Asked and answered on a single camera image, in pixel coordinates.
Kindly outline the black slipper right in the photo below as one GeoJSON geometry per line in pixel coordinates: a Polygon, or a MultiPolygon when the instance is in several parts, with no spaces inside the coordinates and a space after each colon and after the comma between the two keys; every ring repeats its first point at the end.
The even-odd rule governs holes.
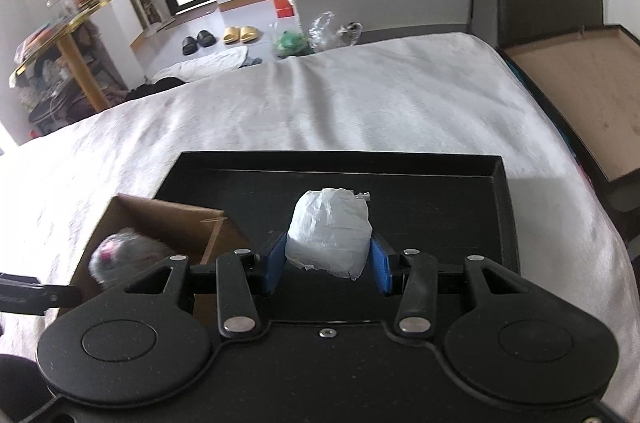
{"type": "Polygon", "coordinates": [[[216,37],[209,31],[201,30],[198,32],[198,36],[196,36],[196,40],[198,44],[202,48],[208,48],[216,44],[216,37]]]}

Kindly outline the green plastic bag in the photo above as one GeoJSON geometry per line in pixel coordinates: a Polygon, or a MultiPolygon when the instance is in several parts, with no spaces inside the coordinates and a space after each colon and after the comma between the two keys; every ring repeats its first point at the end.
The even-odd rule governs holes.
{"type": "Polygon", "coordinates": [[[272,50],[278,59],[303,57],[312,53],[309,42],[303,33],[284,31],[272,43],[272,50]]]}

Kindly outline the clear plastic bag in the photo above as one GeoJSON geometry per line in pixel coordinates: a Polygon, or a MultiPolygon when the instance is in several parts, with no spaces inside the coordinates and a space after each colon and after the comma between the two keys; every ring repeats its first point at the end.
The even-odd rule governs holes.
{"type": "Polygon", "coordinates": [[[314,52],[322,52],[354,46],[360,39],[361,34],[361,23],[338,24],[335,14],[332,11],[326,11],[312,22],[307,38],[314,52]]]}

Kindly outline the grey plush toy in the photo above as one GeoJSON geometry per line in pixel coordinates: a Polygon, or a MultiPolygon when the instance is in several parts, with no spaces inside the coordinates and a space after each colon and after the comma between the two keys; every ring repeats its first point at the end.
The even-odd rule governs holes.
{"type": "Polygon", "coordinates": [[[88,269],[96,283],[108,290],[174,254],[167,244],[124,228],[98,245],[88,269]]]}

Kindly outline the white floor mat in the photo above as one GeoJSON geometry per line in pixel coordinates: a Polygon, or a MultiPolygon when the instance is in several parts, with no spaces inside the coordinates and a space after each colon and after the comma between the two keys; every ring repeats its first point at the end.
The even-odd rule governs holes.
{"type": "Polygon", "coordinates": [[[149,78],[149,82],[155,84],[165,78],[178,78],[183,83],[193,83],[261,63],[262,58],[250,56],[247,46],[235,47],[162,68],[149,78]]]}

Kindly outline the white bed blanket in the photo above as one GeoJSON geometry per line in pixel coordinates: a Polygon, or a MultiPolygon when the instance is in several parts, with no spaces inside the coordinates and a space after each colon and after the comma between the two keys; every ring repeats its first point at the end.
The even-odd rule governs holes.
{"type": "Polygon", "coordinates": [[[605,402],[639,417],[639,295],[625,244],[548,116],[461,33],[218,74],[123,103],[4,154],[1,268],[67,283],[111,198],[153,195],[186,151],[381,151],[503,159],[527,279],[620,345],[605,402]]]}

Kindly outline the wooden gold shelf table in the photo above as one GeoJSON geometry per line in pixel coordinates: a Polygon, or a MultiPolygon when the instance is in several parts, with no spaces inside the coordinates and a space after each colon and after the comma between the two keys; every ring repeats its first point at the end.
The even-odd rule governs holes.
{"type": "Polygon", "coordinates": [[[124,103],[145,82],[132,45],[141,36],[120,24],[129,0],[46,0],[43,24],[15,50],[8,84],[27,113],[29,137],[124,103]]]}

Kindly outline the yellow slipper left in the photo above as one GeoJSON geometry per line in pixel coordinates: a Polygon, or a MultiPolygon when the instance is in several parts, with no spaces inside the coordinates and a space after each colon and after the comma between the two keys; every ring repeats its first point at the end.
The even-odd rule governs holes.
{"type": "Polygon", "coordinates": [[[237,26],[228,26],[222,36],[225,45],[233,45],[240,41],[241,29],[237,26]]]}

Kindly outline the black slipper left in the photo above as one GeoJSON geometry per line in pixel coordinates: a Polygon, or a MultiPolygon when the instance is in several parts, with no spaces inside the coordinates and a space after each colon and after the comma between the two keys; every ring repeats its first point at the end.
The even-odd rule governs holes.
{"type": "Polygon", "coordinates": [[[198,51],[200,45],[198,41],[193,36],[186,36],[182,41],[182,54],[183,56],[191,56],[198,51]]]}

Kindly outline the black tray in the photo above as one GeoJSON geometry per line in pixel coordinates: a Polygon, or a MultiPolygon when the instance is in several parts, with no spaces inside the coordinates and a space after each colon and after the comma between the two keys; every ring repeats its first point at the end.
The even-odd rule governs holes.
{"type": "Polygon", "coordinates": [[[468,305],[466,256],[520,269],[506,171],[497,155],[390,152],[183,152],[155,193],[163,201],[220,209],[248,246],[267,254],[307,191],[343,188],[370,195],[369,221],[396,252],[438,261],[439,305],[447,318],[468,305]]]}

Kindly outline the black slipper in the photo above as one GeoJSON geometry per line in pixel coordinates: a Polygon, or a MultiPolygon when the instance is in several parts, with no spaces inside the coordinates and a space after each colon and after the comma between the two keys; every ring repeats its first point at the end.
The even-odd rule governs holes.
{"type": "Polygon", "coordinates": [[[200,45],[198,41],[193,36],[186,36],[182,41],[182,54],[183,56],[191,56],[198,51],[200,45]]]}
{"type": "Polygon", "coordinates": [[[196,36],[196,40],[198,44],[202,48],[208,48],[216,44],[216,37],[209,31],[201,30],[198,32],[198,36],[196,36]]]}

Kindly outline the white paper ball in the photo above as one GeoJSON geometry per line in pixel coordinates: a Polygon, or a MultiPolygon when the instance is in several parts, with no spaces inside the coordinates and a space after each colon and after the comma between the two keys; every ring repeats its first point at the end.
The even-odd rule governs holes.
{"type": "Polygon", "coordinates": [[[369,192],[309,190],[296,202],[286,232],[285,257],[305,271],[357,280],[366,267],[372,226],[369,192]]]}

